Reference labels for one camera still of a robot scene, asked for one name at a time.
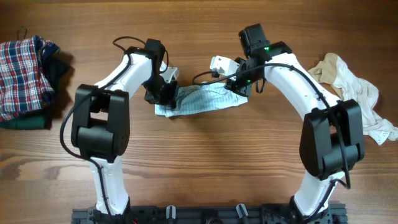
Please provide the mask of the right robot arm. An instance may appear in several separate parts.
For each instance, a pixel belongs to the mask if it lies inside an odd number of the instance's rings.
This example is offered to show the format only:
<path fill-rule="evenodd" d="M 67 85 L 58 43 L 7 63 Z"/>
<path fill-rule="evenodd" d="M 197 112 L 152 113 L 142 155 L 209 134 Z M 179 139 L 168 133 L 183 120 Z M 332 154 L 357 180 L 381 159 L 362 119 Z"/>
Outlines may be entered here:
<path fill-rule="evenodd" d="M 349 172 L 365 154 L 361 107 L 325 90 L 286 43 L 266 39 L 260 24 L 245 27 L 238 36 L 245 57 L 236 58 L 236 78 L 227 81 L 226 89 L 250 96 L 253 86 L 262 93 L 269 82 L 302 118 L 299 154 L 305 175 L 290 205 L 292 218 L 308 223 L 327 210 L 336 184 L 351 188 Z"/>

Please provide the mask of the light blue striped baby pants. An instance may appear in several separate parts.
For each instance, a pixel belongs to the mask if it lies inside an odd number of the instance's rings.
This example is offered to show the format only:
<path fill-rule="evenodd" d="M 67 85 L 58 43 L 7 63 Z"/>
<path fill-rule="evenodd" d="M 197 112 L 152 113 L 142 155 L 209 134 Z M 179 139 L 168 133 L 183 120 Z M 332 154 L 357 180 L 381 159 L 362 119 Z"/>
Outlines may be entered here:
<path fill-rule="evenodd" d="M 224 83 L 180 87 L 176 107 L 155 105 L 155 115 L 174 117 L 222 110 L 248 102 L 248 98 L 227 90 Z"/>

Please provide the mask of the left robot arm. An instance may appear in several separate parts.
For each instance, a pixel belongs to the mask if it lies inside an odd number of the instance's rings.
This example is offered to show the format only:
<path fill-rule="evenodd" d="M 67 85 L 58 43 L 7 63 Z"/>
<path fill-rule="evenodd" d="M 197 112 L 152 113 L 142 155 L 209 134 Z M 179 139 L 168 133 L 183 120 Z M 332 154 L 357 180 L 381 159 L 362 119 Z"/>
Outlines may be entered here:
<path fill-rule="evenodd" d="M 121 219 L 129 209 L 124 187 L 122 156 L 130 138 L 129 101 L 144 87 L 152 105 L 176 107 L 177 69 L 164 63 L 168 53 L 159 40 L 123 49 L 123 59 L 105 79 L 80 85 L 75 93 L 71 142 L 87 161 L 96 187 L 96 214 L 106 222 Z"/>

